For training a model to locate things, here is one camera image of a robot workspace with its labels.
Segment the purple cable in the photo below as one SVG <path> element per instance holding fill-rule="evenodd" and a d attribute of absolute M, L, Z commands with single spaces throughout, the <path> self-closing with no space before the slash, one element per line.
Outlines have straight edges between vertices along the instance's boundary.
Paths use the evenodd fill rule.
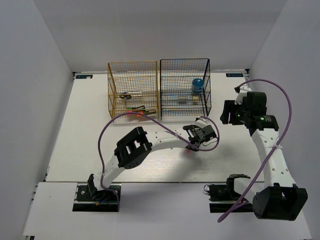
<path fill-rule="evenodd" d="M 270 80 L 266 80 L 266 79 L 251 79 L 251 80 L 248 80 L 246 82 L 243 82 L 241 83 L 239 87 L 241 87 L 242 85 L 245 85 L 247 83 L 251 83 L 251 82 L 256 82 L 256 81 L 260 81 L 260 82 L 266 82 L 266 83 L 269 83 L 269 84 L 272 84 L 274 86 L 276 86 L 277 88 L 279 88 L 287 102 L 288 102 L 288 106 L 289 106 L 289 117 L 288 117 L 288 121 L 286 122 L 286 126 L 284 128 L 284 131 L 282 133 L 282 135 L 279 137 L 279 140 L 276 142 L 276 145 L 278 146 L 281 141 L 284 139 L 288 129 L 289 129 L 289 126 L 290 126 L 290 122 L 291 122 L 291 118 L 292 118 L 292 105 L 291 105 L 291 101 L 290 101 L 290 98 L 288 96 L 288 94 L 286 93 L 286 91 L 278 84 L 276 84 L 275 82 L 273 81 L 270 81 Z M 240 208 L 242 207 L 244 204 L 247 204 L 248 202 L 243 202 L 241 204 L 239 204 L 246 196 L 246 194 L 249 192 L 249 190 L 251 189 L 251 187 L 254 185 L 254 183 L 256 182 L 257 178 L 259 177 L 259 175 L 261 174 L 261 172 L 263 171 L 264 167 L 266 166 L 268 160 L 270 159 L 271 155 L 275 152 L 275 150 L 277 149 L 276 146 L 272 147 L 271 151 L 269 152 L 269 154 L 265 157 L 265 159 L 263 160 L 258 172 L 256 173 L 256 175 L 253 177 L 252 181 L 250 182 L 250 184 L 248 185 L 248 187 L 244 190 L 243 194 L 239 197 L 239 199 L 232 205 L 232 207 L 229 208 L 228 211 L 226 211 L 224 214 L 222 214 L 219 219 L 217 220 L 218 223 L 221 223 L 232 211 L 234 211 L 235 209 L 237 208 Z"/>
<path fill-rule="evenodd" d="M 104 161 L 104 158 L 102 156 L 102 153 L 101 153 L 101 139 L 102 139 L 102 136 L 104 135 L 107 127 L 109 127 L 109 125 L 114 121 L 116 120 L 117 118 L 120 118 L 124 115 L 131 115 L 131 114 L 135 114 L 135 115 L 140 115 L 140 116 L 143 116 L 147 119 L 150 119 L 151 121 L 153 121 L 154 123 L 158 124 L 160 127 L 164 128 L 165 130 L 168 131 L 168 133 L 176 136 L 177 138 L 179 138 L 180 140 L 184 141 L 185 143 L 187 143 L 189 146 L 191 146 L 192 148 L 198 150 L 198 151 L 202 151 L 202 152 L 208 152 L 208 151 L 212 151 L 214 150 L 218 144 L 219 144 L 219 141 L 220 141 L 220 132 L 219 132 L 219 129 L 216 125 L 216 123 L 211 120 L 210 118 L 206 117 L 206 116 L 201 116 L 201 118 L 204 118 L 204 119 L 207 119 L 209 120 L 215 127 L 216 129 L 216 134 L 217 134 L 217 141 L 216 141 L 216 144 L 214 147 L 212 148 L 209 148 L 209 149 L 200 149 L 198 148 L 197 146 L 195 146 L 194 144 L 191 144 L 188 140 L 186 140 L 185 138 L 183 138 L 182 136 L 180 135 L 177 135 L 176 132 L 172 131 L 171 129 L 167 128 L 165 125 L 163 125 L 162 123 L 158 122 L 157 120 L 153 119 L 152 117 L 148 116 L 148 115 L 145 115 L 143 113 L 140 113 L 140 112 L 134 112 L 134 111 L 131 111 L 131 112 L 124 112 L 124 113 L 121 113 L 117 116 L 115 116 L 114 118 L 112 118 L 105 126 L 104 128 L 102 129 L 101 133 L 100 133 L 100 136 L 99 136 L 99 139 L 98 139 L 98 152 L 99 152 L 99 156 L 100 156 L 100 159 L 101 159 L 101 163 L 102 163 L 102 175 L 101 175 L 101 179 L 100 179 L 100 185 L 101 187 L 104 189 L 104 190 L 107 190 L 107 191 L 110 191 L 110 192 L 113 192 L 113 194 L 116 196 L 116 200 L 117 200 L 117 206 L 118 206 L 118 212 L 119 212 L 119 205 L 120 205 L 120 201 L 119 201 L 119 196 L 118 196 L 118 193 L 111 189 L 111 188 L 107 188 L 103 185 L 103 180 L 104 180 L 104 173 L 105 173 L 105 161 Z"/>

